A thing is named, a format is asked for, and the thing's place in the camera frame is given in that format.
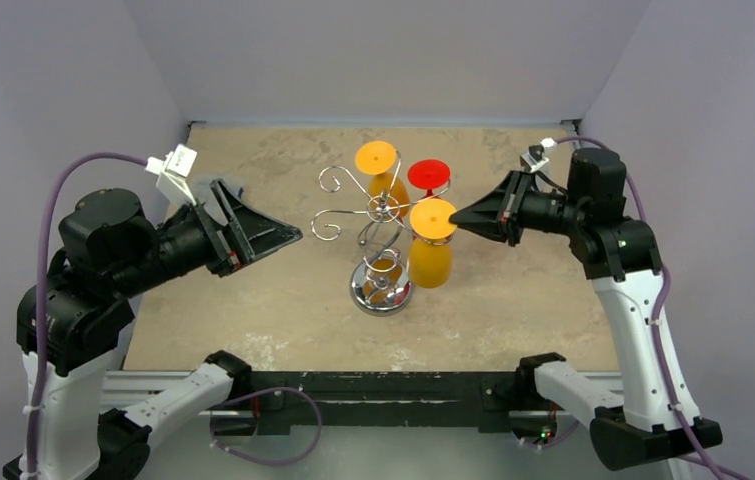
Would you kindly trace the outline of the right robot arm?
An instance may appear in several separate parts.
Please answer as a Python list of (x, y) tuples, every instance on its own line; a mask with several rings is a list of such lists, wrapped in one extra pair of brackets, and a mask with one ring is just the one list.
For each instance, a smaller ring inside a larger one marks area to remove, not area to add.
[(669, 275), (652, 228), (625, 212), (627, 179), (616, 152), (580, 148), (563, 190), (540, 191), (533, 171), (513, 171), (450, 218), (459, 229), (510, 246), (527, 230), (568, 239), (608, 320), (623, 391), (602, 389), (552, 352), (521, 359), (501, 396), (529, 407), (546, 400), (569, 412), (612, 471), (704, 455), (723, 440), (679, 366), (664, 310)]

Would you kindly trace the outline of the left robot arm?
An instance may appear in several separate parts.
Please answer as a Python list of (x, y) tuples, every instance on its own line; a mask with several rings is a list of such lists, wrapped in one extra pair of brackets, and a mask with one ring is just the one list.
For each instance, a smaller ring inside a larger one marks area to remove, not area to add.
[(225, 277), (299, 241), (299, 228), (243, 203), (220, 180), (210, 184), (225, 219), (184, 205), (152, 224), (138, 196), (122, 188), (83, 197), (59, 224), (62, 247), (44, 289), (26, 292), (16, 340), (30, 383), (42, 381), (36, 470), (25, 456), (7, 479), (132, 479), (151, 452), (201, 411), (237, 409), (250, 399), (252, 369), (225, 351), (208, 355), (186, 379), (131, 407), (103, 410), (102, 385), (131, 300), (198, 268)]

